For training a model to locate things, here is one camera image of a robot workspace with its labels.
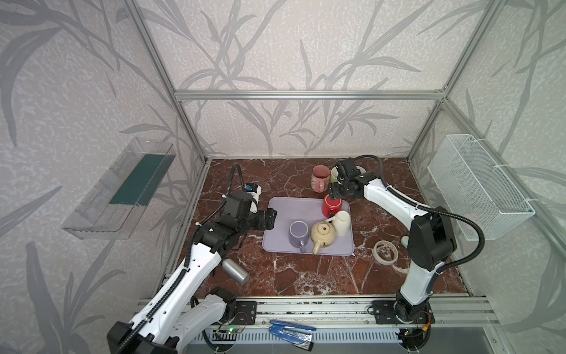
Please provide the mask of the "red mug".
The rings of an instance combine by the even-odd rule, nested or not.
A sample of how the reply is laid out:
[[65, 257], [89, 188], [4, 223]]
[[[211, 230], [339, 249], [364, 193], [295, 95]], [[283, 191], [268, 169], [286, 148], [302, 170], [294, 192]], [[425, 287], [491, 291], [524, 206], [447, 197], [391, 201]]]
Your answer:
[[327, 195], [323, 199], [321, 212], [325, 218], [331, 218], [342, 210], [342, 205], [341, 199], [333, 199], [330, 195]]

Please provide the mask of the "pink patterned mug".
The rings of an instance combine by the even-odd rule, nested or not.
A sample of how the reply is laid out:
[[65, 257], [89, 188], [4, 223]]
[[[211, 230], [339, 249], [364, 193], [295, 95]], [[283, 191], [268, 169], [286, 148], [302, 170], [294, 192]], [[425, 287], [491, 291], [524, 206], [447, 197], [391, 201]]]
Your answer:
[[330, 183], [331, 171], [327, 166], [316, 165], [312, 169], [311, 189], [316, 193], [323, 193]]

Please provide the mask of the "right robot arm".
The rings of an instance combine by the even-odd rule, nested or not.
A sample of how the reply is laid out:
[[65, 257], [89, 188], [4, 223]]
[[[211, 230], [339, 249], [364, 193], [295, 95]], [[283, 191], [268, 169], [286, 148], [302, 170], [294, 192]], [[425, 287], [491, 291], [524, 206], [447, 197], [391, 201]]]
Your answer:
[[[386, 181], [383, 161], [377, 156], [342, 159], [335, 168], [338, 177], [329, 186], [331, 199], [364, 198], [387, 211], [409, 231], [406, 249], [411, 263], [405, 282], [396, 293], [394, 309], [400, 321], [410, 322], [428, 305], [440, 275], [480, 255], [486, 243], [485, 234], [469, 218], [443, 207], [427, 206], [401, 193]], [[478, 244], [466, 257], [449, 263], [447, 260], [457, 249], [453, 220], [472, 227]]]

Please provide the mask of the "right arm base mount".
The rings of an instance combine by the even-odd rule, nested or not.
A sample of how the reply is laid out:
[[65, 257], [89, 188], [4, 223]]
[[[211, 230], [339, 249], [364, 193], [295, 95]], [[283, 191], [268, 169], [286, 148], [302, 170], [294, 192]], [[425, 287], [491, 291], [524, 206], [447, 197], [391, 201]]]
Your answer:
[[398, 295], [396, 299], [372, 301], [366, 312], [374, 317], [377, 325], [424, 326], [436, 322], [429, 299], [411, 305]]

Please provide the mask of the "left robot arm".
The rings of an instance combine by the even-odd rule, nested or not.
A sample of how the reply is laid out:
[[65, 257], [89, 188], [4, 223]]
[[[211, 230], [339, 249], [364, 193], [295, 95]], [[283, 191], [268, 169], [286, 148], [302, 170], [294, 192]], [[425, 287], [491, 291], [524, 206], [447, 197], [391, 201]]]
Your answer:
[[223, 289], [186, 306], [243, 236], [274, 228], [277, 211], [259, 209], [260, 194], [259, 185], [247, 184], [196, 225], [184, 260], [156, 296], [132, 320], [109, 330], [111, 353], [179, 353], [211, 324], [234, 316], [236, 297]]

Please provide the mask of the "purple mug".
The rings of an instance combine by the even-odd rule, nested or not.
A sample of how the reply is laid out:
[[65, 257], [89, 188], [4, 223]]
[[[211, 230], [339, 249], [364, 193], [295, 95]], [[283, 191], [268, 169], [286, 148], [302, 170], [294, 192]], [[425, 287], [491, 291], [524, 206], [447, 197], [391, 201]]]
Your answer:
[[289, 227], [289, 243], [301, 253], [306, 252], [308, 240], [310, 239], [310, 229], [303, 221], [293, 221]]

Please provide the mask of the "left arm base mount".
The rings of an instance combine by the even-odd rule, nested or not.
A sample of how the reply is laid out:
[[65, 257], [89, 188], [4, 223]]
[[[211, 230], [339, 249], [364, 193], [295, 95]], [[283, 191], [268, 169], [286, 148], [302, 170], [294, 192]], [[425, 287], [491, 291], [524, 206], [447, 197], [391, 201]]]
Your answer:
[[256, 301], [236, 301], [227, 305], [223, 325], [253, 325], [256, 321]]

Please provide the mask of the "light green mug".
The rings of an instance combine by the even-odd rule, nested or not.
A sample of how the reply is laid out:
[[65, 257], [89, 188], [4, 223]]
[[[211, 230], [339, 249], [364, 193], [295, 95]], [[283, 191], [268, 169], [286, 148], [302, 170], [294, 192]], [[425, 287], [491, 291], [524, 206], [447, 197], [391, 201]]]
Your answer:
[[331, 169], [330, 183], [338, 182], [338, 169], [336, 167]]

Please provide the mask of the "white mug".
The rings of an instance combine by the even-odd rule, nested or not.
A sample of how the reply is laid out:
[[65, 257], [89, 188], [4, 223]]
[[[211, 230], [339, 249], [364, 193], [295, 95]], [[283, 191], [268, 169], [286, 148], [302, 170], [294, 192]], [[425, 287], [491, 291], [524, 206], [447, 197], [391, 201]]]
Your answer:
[[351, 216], [346, 211], [339, 211], [333, 217], [328, 218], [329, 222], [335, 228], [338, 237], [346, 237], [351, 231]]

